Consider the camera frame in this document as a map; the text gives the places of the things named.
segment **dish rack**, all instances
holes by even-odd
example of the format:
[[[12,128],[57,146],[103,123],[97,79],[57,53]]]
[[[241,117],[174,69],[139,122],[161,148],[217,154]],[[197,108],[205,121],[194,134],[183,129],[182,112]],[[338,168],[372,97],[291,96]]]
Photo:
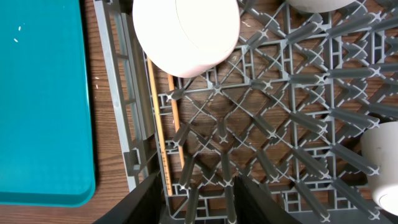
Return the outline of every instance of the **dish rack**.
[[[335,211],[358,209],[380,219],[364,179],[379,168],[356,145],[365,130],[398,117],[398,3],[355,1],[310,14],[262,2],[238,0],[241,35],[223,63],[195,78],[175,78],[172,91],[167,74],[155,71],[165,170],[132,4],[94,1],[130,190],[159,162],[167,214],[185,223],[235,223],[238,174],[292,215],[313,211],[330,222]],[[180,108],[179,130],[172,100]]]

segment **white mug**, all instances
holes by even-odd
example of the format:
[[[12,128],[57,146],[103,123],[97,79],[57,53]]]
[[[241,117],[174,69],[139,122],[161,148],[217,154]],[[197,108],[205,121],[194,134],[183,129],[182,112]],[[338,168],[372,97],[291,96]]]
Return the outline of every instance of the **white mug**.
[[[380,167],[379,175],[367,176],[374,202],[398,215],[398,122],[367,130],[361,147],[363,157]]]
[[[138,41],[163,71],[191,78],[225,60],[239,37],[236,0],[134,0]]]
[[[355,0],[286,0],[303,12],[329,12],[347,6]]]

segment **wood grain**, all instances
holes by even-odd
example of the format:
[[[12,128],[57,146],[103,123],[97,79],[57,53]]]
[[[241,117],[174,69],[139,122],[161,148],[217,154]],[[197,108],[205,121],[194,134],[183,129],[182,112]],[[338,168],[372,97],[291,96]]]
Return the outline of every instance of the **wood grain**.
[[[86,50],[90,60],[90,87],[93,93],[94,151],[99,173],[96,192],[80,208],[1,205],[0,223],[93,223],[129,193],[93,1],[86,0],[82,10],[85,11],[88,34]]]

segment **gray plastic dish rack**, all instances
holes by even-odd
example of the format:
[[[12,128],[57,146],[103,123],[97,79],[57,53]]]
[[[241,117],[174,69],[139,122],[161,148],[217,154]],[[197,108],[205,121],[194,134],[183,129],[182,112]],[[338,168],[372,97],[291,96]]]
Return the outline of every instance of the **gray plastic dish rack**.
[[[398,94],[398,63],[393,63],[394,58],[390,58],[398,51],[398,41],[388,35],[396,34],[393,28],[398,27],[398,2],[368,2],[377,6],[380,12],[369,12],[366,1],[355,1],[338,12],[322,14],[298,12],[283,2],[273,14],[268,14],[256,9],[256,1],[238,0],[241,17],[250,17],[260,24],[260,29],[247,38],[245,35],[249,32],[242,32],[234,53],[222,64],[196,78],[178,78],[174,91],[159,93],[163,116],[170,115],[169,99],[188,100],[196,111],[188,119],[181,119],[181,128],[172,139],[166,140],[169,156],[178,154],[178,146],[186,146],[187,136],[194,137],[198,146],[193,152],[192,149],[185,152],[180,178],[172,184],[174,194],[165,196],[167,213],[173,219],[185,220],[185,223],[225,219],[236,223],[232,190],[234,171],[252,178],[291,214],[312,210],[318,220],[330,222],[334,219],[331,214],[337,210],[354,212],[358,209],[369,220],[382,217],[380,208],[361,196],[360,189],[366,188],[366,184],[352,186],[342,180],[345,175],[360,172],[379,174],[378,166],[345,147],[343,141],[356,138],[367,129],[377,128],[380,119],[395,121],[398,117],[398,107],[383,103]],[[142,75],[147,74],[146,56],[136,39],[129,15],[131,2],[122,5],[117,0],[94,0],[94,4],[127,180],[133,190],[139,184],[139,174],[146,178],[151,172],[152,158],[157,155],[162,163],[148,78]],[[299,26],[292,25],[297,23],[291,20],[293,12],[300,14]],[[242,27],[253,28],[245,21]],[[354,42],[346,41],[350,34],[361,35]],[[316,44],[312,48],[302,47],[301,43],[306,41]],[[275,55],[267,52],[268,47],[276,47]],[[299,64],[297,54],[303,58]],[[124,72],[119,69],[120,62]],[[347,67],[347,62],[355,62],[355,66]],[[229,69],[220,72],[225,66]],[[271,70],[277,71],[277,75],[267,76]],[[192,88],[197,80],[205,85]],[[367,89],[371,82],[380,83],[376,87],[378,90]],[[236,97],[231,90],[238,88],[244,91]],[[245,105],[254,91],[267,98],[256,112]],[[203,102],[194,99],[195,95],[204,93],[207,94]],[[208,109],[217,96],[232,104],[223,117]],[[349,110],[343,106],[346,102],[355,102],[359,106]],[[322,109],[308,112],[306,108],[312,105]],[[276,128],[267,120],[267,111],[274,108],[282,110],[281,115],[286,114]],[[246,127],[239,132],[230,122],[237,111],[250,117]],[[134,138],[128,121],[130,115]],[[215,123],[206,136],[195,130],[193,122],[198,116],[205,116]],[[251,142],[249,136],[253,130],[265,139],[260,147]],[[156,150],[150,146],[150,139],[156,140]],[[321,144],[314,146],[312,143],[315,142]],[[220,149],[223,143],[229,143],[226,149]],[[274,146],[289,148],[277,165],[266,153]],[[241,147],[254,153],[244,166],[230,159],[231,154]],[[200,159],[206,152],[218,156],[211,167]],[[341,159],[345,161],[344,169],[337,168]],[[264,173],[260,180],[252,175],[256,164]],[[200,180],[192,180],[194,169],[200,171]],[[162,166],[160,171],[166,192]],[[289,183],[287,188],[274,186],[282,181]],[[219,186],[222,190],[200,191],[209,185]],[[315,196],[317,192],[328,193],[327,204]],[[173,198],[181,199],[177,207],[172,205]],[[209,200],[218,198],[226,200],[226,208],[212,210]]]

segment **teal tray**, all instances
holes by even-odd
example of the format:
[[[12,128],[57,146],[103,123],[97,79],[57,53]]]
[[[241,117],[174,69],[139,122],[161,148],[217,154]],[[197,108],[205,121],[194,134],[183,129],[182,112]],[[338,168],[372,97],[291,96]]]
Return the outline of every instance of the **teal tray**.
[[[0,1],[0,203],[77,207],[95,191],[79,0]]]

